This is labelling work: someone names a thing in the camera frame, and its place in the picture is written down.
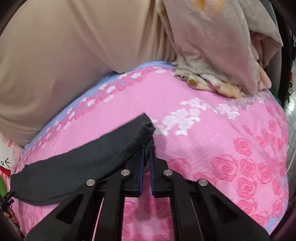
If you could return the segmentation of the dark grey pants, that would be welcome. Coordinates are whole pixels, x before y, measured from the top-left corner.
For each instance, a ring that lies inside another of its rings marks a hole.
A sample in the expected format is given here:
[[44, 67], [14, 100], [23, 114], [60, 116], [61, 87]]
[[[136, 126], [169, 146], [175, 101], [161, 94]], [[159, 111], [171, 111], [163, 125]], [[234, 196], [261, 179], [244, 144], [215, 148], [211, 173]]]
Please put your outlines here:
[[146, 114], [69, 152], [37, 161], [11, 176], [14, 198], [35, 206], [63, 201], [88, 179], [117, 171], [154, 143], [155, 127]]

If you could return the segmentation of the beige floral blanket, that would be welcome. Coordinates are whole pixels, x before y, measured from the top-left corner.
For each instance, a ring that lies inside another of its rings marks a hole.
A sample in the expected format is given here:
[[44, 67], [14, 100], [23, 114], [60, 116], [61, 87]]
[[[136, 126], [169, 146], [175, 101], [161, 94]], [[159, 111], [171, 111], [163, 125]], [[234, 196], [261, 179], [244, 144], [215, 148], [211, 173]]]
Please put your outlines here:
[[270, 89], [265, 68], [283, 46], [260, 1], [157, 1], [176, 53], [175, 76], [230, 98]]

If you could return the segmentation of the pink rabbit cartoon pillow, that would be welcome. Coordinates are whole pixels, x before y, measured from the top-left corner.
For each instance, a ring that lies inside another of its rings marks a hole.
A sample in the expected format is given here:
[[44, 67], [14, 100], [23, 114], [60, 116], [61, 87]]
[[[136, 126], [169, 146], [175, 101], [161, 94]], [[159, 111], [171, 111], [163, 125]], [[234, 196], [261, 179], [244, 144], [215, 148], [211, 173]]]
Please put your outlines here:
[[19, 146], [1, 133], [1, 175], [10, 178], [15, 173], [23, 153], [23, 147]]

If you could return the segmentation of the beige curtain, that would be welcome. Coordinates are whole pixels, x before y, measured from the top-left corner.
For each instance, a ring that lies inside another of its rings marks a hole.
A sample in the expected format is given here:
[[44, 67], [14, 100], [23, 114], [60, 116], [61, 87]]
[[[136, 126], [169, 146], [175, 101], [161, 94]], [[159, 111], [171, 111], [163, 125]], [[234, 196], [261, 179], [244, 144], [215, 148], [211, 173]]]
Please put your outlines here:
[[156, 1], [1, 1], [1, 133], [25, 146], [107, 73], [175, 56]]

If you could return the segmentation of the green round cushion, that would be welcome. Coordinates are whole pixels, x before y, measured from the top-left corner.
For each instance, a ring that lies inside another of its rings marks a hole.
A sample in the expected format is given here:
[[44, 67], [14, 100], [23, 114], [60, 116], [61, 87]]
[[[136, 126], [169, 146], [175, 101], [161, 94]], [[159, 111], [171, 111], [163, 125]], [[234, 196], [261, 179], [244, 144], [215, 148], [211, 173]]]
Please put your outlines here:
[[7, 194], [6, 184], [2, 177], [0, 177], [0, 194], [1, 197], [4, 197]]

